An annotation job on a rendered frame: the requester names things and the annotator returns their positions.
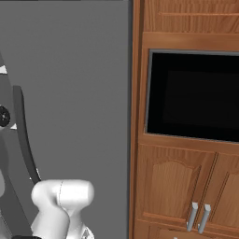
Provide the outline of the grey fridge door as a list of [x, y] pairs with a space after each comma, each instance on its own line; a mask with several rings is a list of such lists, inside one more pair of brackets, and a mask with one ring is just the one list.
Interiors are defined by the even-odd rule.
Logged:
[[95, 239], [128, 239], [131, 13], [128, 1], [0, 2], [36, 167], [93, 184], [82, 217]]

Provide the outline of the wooden cupboard door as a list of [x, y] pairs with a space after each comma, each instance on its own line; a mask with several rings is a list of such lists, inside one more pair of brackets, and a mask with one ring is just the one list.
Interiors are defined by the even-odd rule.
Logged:
[[144, 31], [239, 34], [239, 0], [145, 0]]
[[184, 228], [191, 204], [202, 202], [213, 152], [141, 145], [136, 217]]
[[211, 206], [204, 233], [239, 239], [239, 155], [218, 154], [204, 203]]

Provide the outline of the wooden upper cupboard door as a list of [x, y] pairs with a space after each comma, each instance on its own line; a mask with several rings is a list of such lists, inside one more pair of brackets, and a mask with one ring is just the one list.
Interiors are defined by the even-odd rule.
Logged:
[[145, 0], [144, 31], [239, 34], [239, 0]]

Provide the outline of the black built-in oven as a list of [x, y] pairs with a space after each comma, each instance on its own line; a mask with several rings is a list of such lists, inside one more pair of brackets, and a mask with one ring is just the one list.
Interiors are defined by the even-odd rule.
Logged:
[[239, 143], [239, 52], [151, 49], [146, 132]]

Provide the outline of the wooden drawer front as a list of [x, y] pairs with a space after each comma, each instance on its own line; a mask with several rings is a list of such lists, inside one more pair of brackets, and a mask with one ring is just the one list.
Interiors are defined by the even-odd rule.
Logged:
[[205, 236], [194, 232], [178, 232], [160, 227], [150, 227], [148, 239], [239, 239], [228, 236]]

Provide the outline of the wooden cabinet frame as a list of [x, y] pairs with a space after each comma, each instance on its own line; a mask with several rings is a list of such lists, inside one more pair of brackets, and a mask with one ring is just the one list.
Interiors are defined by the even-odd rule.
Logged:
[[151, 49], [210, 50], [239, 52], [239, 34], [162, 33], [144, 31], [145, 0], [134, 0], [133, 11], [133, 65], [132, 65], [132, 112], [131, 112], [131, 175], [129, 238], [148, 239], [150, 227], [188, 232], [186, 226], [176, 227], [148, 222], [136, 217], [138, 148], [141, 145], [165, 148], [181, 148], [213, 152], [215, 154], [209, 177], [206, 180], [202, 202], [190, 232], [198, 233], [198, 224], [204, 213], [204, 196], [213, 167], [219, 153], [239, 155], [239, 143], [186, 138], [179, 136], [148, 134], [146, 132], [146, 106], [148, 90], [148, 57]]

